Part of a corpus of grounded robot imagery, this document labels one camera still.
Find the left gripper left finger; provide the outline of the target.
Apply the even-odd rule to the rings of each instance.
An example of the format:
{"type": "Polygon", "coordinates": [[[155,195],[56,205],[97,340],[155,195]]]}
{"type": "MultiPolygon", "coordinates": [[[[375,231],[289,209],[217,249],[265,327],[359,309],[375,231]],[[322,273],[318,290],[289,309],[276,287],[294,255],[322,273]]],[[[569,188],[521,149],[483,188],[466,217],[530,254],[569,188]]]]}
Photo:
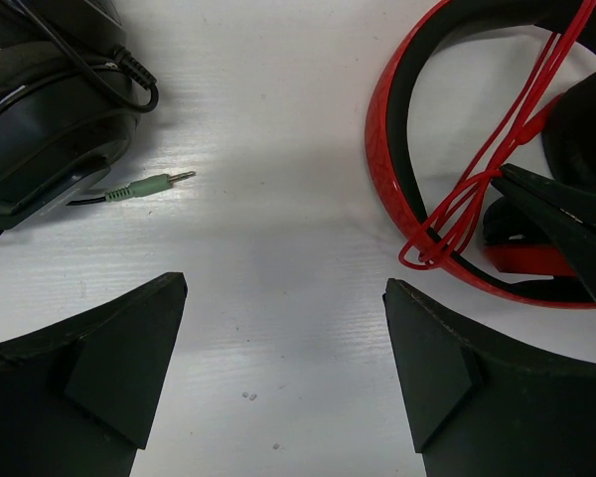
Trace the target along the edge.
{"type": "Polygon", "coordinates": [[[127,476],[147,446],[187,298],[164,273],[0,343],[0,476],[127,476]]]}

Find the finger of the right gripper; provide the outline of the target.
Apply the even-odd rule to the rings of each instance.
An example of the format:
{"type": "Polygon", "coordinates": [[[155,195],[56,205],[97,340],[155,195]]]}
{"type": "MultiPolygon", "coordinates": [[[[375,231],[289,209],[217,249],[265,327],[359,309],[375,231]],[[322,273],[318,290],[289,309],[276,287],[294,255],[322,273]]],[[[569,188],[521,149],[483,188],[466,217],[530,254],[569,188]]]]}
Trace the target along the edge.
{"type": "Polygon", "coordinates": [[[492,185],[535,222],[596,303],[596,189],[579,189],[508,164],[492,185]]]}

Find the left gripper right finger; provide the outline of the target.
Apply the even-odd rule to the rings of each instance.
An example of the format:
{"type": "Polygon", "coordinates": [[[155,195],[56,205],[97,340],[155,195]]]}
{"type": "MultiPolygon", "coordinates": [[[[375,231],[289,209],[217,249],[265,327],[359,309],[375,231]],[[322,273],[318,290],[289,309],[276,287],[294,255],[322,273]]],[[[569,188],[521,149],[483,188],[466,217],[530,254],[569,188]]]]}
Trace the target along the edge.
{"type": "Polygon", "coordinates": [[[429,476],[596,476],[596,364],[504,335],[408,283],[383,296],[429,476]]]}

